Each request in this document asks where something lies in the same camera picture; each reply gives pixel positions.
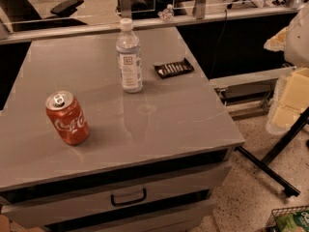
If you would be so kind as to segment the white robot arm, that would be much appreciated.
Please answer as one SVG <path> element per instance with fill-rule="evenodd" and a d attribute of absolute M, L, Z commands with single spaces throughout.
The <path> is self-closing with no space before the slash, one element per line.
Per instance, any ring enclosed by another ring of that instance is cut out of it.
<path fill-rule="evenodd" d="M 285 60 L 294 66 L 276 82 L 266 130 L 272 135 L 287 132 L 309 106 L 309 4 L 297 13 L 290 24 L 268 39 L 264 48 L 283 51 Z"/>

